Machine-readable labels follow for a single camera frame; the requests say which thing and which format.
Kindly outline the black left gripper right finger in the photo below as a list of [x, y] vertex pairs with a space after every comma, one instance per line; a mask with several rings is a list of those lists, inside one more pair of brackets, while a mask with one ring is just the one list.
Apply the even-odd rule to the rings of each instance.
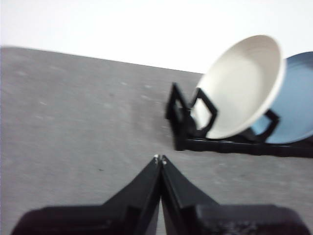
[[161, 156], [161, 199], [169, 235], [308, 235], [299, 214], [276, 205], [220, 204]]

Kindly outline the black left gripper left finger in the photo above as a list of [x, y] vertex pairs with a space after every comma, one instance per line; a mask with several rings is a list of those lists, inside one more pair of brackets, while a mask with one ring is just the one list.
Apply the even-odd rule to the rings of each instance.
[[25, 213], [14, 235], [154, 235], [160, 201], [159, 156], [101, 205], [50, 206]]

